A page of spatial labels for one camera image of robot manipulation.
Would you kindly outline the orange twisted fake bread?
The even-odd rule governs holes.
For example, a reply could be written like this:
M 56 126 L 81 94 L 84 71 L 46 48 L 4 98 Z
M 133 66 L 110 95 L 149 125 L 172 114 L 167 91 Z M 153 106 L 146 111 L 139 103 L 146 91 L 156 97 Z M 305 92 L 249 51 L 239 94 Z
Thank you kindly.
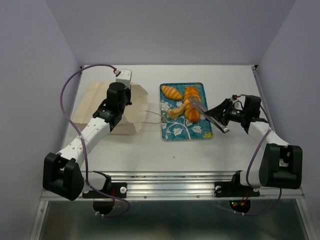
M 195 97 L 201 101 L 199 91 L 194 86 L 187 86 L 184 90 L 183 104 L 185 105 L 185 117 L 190 123 L 197 123 L 200 120 L 200 113 L 191 104 L 189 97 Z

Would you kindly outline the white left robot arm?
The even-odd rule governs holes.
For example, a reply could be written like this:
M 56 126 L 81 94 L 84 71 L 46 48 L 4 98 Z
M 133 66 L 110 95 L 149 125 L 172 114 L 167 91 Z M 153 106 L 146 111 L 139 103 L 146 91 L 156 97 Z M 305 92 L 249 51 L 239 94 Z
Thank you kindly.
M 50 152 L 44 158 L 42 187 L 71 201 L 92 190 L 88 155 L 113 131 L 131 104 L 131 82 L 112 82 L 86 127 L 82 131 L 76 128 L 78 136 L 58 153 Z

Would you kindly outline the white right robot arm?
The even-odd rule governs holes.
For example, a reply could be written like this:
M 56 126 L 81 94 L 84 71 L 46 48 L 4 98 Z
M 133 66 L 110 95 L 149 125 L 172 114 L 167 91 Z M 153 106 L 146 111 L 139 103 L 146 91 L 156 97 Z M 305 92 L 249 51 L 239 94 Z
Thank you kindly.
M 302 183 L 302 148 L 281 139 L 268 120 L 260 116 L 260 97 L 245 95 L 240 109 L 235 106 L 238 100 L 239 96 L 233 95 L 204 113 L 222 132 L 226 132 L 229 122 L 239 123 L 245 133 L 258 143 L 247 169 L 238 170 L 232 176 L 231 192 L 242 195 L 248 187 L 252 190 L 260 187 L 299 189 Z

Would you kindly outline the small round fake bread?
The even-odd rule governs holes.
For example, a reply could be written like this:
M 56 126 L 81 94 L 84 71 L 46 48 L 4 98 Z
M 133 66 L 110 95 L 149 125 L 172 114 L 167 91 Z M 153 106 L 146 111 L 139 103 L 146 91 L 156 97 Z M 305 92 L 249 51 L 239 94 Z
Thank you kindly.
M 186 109 L 186 105 L 183 103 L 181 106 L 177 107 L 177 108 L 173 108 L 173 109 L 168 109 L 167 110 L 167 116 L 174 120 L 177 119 L 179 116 L 181 116 Z

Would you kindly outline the metal serving tongs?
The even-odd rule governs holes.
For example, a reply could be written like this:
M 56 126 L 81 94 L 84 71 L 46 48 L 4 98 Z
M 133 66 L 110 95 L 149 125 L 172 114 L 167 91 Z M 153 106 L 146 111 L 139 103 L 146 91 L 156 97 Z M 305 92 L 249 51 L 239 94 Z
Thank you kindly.
M 224 126 L 222 123 L 220 123 L 218 120 L 213 118 L 212 116 L 209 116 L 206 114 L 208 109 L 201 103 L 201 101 L 195 97 L 195 96 L 190 96 L 188 97 L 189 100 L 189 105 L 196 109 L 198 112 L 200 112 L 206 120 L 208 120 L 210 123 L 212 123 L 216 128 L 218 128 L 222 133 L 228 133 L 230 130 L 227 126 Z

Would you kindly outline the beige paper bag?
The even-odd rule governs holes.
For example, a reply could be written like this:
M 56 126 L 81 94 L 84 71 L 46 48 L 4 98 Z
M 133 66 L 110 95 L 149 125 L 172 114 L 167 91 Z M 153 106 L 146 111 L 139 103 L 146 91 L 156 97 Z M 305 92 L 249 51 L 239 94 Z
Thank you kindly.
M 83 130 L 89 123 L 93 113 L 107 97 L 107 89 L 110 81 L 93 81 L 89 84 L 84 96 L 75 111 L 72 114 L 72 121 Z M 112 130 L 112 135 L 134 135 L 137 134 L 146 120 L 149 94 L 139 84 L 131 84 L 131 102 L 125 108 L 121 121 Z

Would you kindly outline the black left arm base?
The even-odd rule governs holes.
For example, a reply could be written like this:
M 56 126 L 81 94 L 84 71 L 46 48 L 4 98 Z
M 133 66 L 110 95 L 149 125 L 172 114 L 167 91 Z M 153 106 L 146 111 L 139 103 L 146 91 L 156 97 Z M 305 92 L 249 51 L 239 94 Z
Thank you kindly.
M 85 184 L 81 193 L 84 199 L 93 199 L 94 214 L 101 218 L 119 217 L 128 212 L 131 205 L 127 197 L 128 184 L 126 182 L 112 182 L 112 177 L 101 171 L 89 173 L 96 188 Z

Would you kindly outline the striped fake croissant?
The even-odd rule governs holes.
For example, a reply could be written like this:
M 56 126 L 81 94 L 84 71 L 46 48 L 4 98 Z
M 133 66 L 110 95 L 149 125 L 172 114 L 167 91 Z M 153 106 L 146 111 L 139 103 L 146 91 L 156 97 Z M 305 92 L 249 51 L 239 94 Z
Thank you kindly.
M 183 98 L 182 94 L 172 86 L 162 85 L 160 89 L 162 93 L 170 100 L 180 101 Z

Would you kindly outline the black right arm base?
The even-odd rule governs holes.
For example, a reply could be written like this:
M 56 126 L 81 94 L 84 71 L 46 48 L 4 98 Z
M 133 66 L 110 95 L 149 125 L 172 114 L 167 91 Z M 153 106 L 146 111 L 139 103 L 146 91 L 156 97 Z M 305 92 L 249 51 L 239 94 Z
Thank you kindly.
M 217 181 L 214 183 L 216 198 L 229 198 L 229 206 L 236 213 L 246 215 L 251 209 L 251 197 L 259 197 L 260 191 L 249 186 L 236 185 L 231 181 Z

